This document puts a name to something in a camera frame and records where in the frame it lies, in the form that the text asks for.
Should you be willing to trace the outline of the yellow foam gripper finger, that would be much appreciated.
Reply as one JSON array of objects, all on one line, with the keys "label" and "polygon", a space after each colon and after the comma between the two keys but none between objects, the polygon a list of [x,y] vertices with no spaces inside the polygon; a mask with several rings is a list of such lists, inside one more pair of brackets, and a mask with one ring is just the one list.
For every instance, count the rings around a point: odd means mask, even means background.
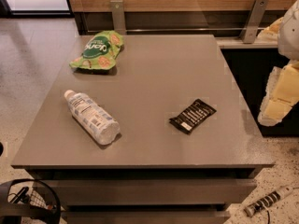
[{"label": "yellow foam gripper finger", "polygon": [[259,34],[258,38],[261,40],[278,40],[278,32],[280,24],[282,23],[283,18],[279,18],[273,23],[271,23],[268,27],[264,28]]},{"label": "yellow foam gripper finger", "polygon": [[258,122],[263,126],[280,123],[299,102],[299,62],[289,61],[283,68],[274,67],[266,85]]}]

